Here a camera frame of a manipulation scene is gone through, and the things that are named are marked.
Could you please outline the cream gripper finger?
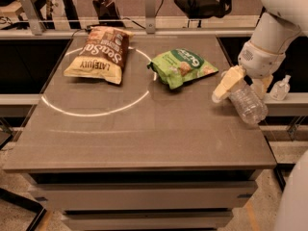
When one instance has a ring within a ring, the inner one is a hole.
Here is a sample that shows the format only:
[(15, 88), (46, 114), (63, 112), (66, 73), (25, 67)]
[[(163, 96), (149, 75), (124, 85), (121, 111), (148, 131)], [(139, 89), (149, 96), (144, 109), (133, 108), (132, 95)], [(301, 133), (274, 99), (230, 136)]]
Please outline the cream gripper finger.
[(258, 95), (260, 99), (263, 99), (272, 82), (272, 79), (273, 79), (272, 75), (269, 75), (262, 79), (253, 79), (250, 87)]
[(244, 85), (245, 75), (246, 71), (240, 65), (232, 66), (224, 71), (220, 83), (213, 91), (212, 100), (219, 103), (241, 88)]

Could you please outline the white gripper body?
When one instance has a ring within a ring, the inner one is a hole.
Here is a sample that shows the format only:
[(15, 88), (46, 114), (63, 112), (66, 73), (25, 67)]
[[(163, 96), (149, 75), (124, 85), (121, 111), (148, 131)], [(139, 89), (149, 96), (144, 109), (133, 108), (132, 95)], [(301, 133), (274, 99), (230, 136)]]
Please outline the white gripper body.
[(284, 53), (272, 54), (247, 41), (238, 56), (238, 63), (251, 79), (263, 79), (274, 73), (285, 57)]

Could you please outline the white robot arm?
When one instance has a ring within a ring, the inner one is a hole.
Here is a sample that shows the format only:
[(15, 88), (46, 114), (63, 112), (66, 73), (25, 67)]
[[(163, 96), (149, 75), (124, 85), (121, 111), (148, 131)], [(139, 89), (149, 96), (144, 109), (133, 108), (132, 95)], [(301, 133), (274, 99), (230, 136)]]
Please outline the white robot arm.
[(285, 58), (289, 45), (308, 33), (308, 0), (261, 0), (266, 11), (239, 56), (238, 65), (230, 67), (213, 91), (216, 103), (227, 98), (248, 76), (254, 90), (263, 98), (272, 74)]

